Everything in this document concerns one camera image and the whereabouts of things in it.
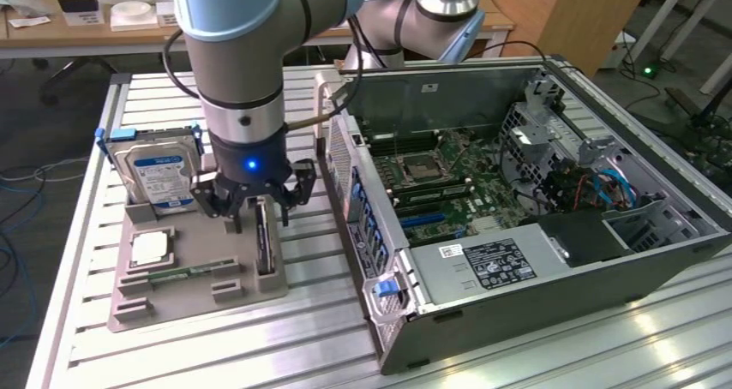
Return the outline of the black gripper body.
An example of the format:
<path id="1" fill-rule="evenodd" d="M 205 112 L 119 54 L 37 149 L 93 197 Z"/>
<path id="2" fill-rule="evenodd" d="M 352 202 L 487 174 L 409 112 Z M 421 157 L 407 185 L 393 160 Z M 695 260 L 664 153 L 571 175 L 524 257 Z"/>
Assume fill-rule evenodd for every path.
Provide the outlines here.
<path id="1" fill-rule="evenodd" d="M 286 132 L 280 129 L 264 141 L 240 143 L 210 133 L 212 148 L 220 172 L 233 182 L 253 188 L 270 183 L 281 187 L 292 175 L 286 156 Z"/>

